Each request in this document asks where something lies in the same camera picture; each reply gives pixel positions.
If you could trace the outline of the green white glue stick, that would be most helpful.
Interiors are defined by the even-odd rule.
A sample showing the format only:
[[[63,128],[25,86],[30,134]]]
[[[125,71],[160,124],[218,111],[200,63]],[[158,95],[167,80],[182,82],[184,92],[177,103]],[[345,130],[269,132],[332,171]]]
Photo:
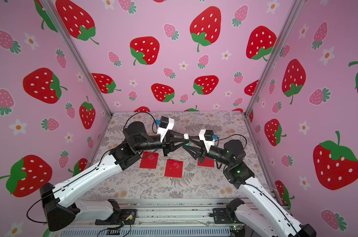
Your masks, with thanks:
[[[185,134],[183,135],[183,138],[187,141],[186,146],[190,146],[190,140],[189,140],[189,135],[188,135],[188,133],[185,133]]]

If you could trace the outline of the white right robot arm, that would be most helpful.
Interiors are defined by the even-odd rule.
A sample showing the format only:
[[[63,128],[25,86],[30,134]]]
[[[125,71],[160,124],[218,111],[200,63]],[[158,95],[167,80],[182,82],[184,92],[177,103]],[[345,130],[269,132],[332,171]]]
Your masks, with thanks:
[[[251,211],[244,201],[236,198],[227,206],[227,216],[233,222],[242,222],[262,237],[315,237],[316,231],[310,224],[301,224],[291,216],[263,188],[252,170],[244,163],[245,146],[240,140],[230,140],[223,148],[215,145],[215,140],[204,136],[184,135],[194,146],[183,148],[194,159],[212,159],[225,165],[223,174],[228,182],[249,198],[261,215]]]

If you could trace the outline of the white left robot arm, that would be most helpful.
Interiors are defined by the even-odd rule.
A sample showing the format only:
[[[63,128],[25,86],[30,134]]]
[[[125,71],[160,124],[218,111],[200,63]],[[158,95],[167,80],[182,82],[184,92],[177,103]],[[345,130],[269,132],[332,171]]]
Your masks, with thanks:
[[[114,199],[83,201],[80,197],[107,178],[125,171],[142,158],[144,151],[162,150],[164,155],[173,152],[189,142],[188,134],[172,130],[169,123],[158,127],[156,135],[148,135],[145,125],[135,121],[124,130],[124,141],[111,149],[99,162],[76,176],[40,188],[42,207],[50,232],[57,232],[75,221],[95,220],[110,225],[121,218],[121,209]]]

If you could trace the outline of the right red envelope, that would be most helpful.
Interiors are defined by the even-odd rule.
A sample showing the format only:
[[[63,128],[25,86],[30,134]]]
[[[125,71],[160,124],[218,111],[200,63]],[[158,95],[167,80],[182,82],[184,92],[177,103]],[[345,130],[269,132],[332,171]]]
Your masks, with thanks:
[[[215,162],[212,159],[205,158],[203,163],[198,160],[197,166],[214,168]]]

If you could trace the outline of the red envelope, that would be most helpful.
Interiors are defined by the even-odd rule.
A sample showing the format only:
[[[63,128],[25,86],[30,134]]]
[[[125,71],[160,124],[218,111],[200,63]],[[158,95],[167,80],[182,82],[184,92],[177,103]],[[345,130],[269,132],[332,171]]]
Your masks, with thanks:
[[[212,159],[205,158],[203,163],[198,160],[197,166],[214,168],[215,162]]]
[[[167,160],[165,177],[170,178],[182,178],[183,174],[183,162],[176,160]]]
[[[139,168],[156,169],[158,158],[159,158],[158,153],[143,152]]]

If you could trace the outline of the middle red envelope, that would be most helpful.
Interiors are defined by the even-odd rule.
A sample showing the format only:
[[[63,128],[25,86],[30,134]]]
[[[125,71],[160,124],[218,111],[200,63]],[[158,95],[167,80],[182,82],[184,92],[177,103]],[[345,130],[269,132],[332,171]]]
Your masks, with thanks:
[[[176,160],[167,160],[165,177],[170,178],[182,178],[183,174],[183,162]]]

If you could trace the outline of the left red envelope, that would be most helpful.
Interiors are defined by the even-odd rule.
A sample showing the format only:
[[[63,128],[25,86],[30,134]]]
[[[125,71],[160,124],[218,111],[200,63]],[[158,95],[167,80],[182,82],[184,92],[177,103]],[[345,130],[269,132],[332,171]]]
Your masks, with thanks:
[[[143,152],[139,168],[156,169],[158,158],[159,158],[158,153]]]

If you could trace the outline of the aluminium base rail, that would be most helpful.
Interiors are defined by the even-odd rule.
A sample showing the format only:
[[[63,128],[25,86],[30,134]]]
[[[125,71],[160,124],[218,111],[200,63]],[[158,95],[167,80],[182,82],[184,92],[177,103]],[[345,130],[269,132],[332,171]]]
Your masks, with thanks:
[[[211,214],[225,208],[229,198],[120,199],[122,210],[136,211],[131,224],[114,226],[79,221],[63,229],[60,237],[257,237],[246,224],[217,224]]]

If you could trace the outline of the aluminium right rear frame post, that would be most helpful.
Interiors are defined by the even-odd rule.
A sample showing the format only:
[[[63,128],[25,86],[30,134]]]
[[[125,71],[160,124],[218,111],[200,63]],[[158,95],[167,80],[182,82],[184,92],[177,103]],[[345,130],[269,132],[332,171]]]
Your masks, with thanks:
[[[293,29],[294,24],[297,21],[297,18],[299,14],[301,13],[301,10],[303,8],[303,5],[305,4],[305,1],[296,0],[292,2],[291,8],[288,11],[287,17],[284,21],[284,24],[281,28],[281,31],[277,37],[277,41],[275,43],[275,46],[270,54],[270,57],[268,58],[268,61],[266,65],[263,68],[261,77],[258,81],[257,87],[253,93],[253,96],[251,98],[251,101],[247,107],[247,110],[245,111],[245,117],[248,118],[248,116],[251,113],[251,110],[253,109],[255,102],[257,101],[258,96],[262,92],[266,82],[269,79],[269,75],[271,71],[273,70],[274,64],[276,63],[280,49],[284,46],[291,30]]]

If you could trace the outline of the aluminium frame post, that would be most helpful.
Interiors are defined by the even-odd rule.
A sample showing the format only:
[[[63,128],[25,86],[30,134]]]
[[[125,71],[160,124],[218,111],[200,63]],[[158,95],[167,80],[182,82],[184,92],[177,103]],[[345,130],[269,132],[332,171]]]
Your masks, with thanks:
[[[47,15],[50,17],[52,23],[55,25],[57,32],[61,36],[63,42],[65,43],[66,47],[68,48],[70,54],[72,55],[75,63],[77,64],[80,72],[85,77],[87,84],[90,86],[94,96],[97,98],[98,102],[102,106],[103,110],[107,114],[109,118],[112,117],[112,112],[106,103],[104,97],[102,96],[101,91],[99,90],[89,68],[87,67],[83,57],[80,54],[80,51],[76,47],[75,43],[71,39],[71,35],[66,30],[64,23],[62,22],[61,18],[58,15],[58,12],[56,10],[54,1],[47,1],[42,0],[42,5],[44,6]]]
[[[251,101],[247,107],[247,110],[245,111],[245,117],[248,118],[248,116],[251,113],[251,110],[253,109],[255,102],[257,101],[258,96],[262,92],[266,82],[269,79],[269,75],[271,71],[273,70],[274,64],[276,63],[280,49],[284,46],[291,30],[293,29],[294,24],[297,21],[297,18],[299,14],[301,13],[301,10],[303,8],[303,5],[305,4],[305,1],[296,0],[292,2],[291,8],[288,11],[287,17],[284,21],[284,24],[281,28],[281,31],[277,37],[277,41],[275,43],[275,46],[270,54],[270,57],[268,58],[268,61],[266,65],[263,68],[261,77],[258,81],[257,87],[253,93],[253,96],[251,98]]]

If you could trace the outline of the aluminium left rear frame post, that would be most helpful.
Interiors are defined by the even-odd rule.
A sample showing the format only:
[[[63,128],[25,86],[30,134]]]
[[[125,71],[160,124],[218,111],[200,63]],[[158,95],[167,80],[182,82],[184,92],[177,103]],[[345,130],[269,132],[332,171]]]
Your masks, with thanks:
[[[112,117],[112,112],[106,103],[104,97],[102,96],[101,91],[99,90],[89,68],[87,67],[83,57],[80,54],[80,51],[76,47],[75,43],[71,39],[71,35],[66,30],[64,23],[62,22],[61,18],[58,15],[58,12],[56,10],[54,1],[47,1],[42,0],[42,5],[44,6],[47,15],[50,17],[52,23],[55,25],[57,32],[61,36],[63,42],[65,43],[66,47],[68,48],[70,54],[72,55],[75,63],[77,64],[80,72],[85,77],[87,84],[90,86],[94,96],[97,98],[98,102],[102,106],[103,110],[107,114],[109,118]]]

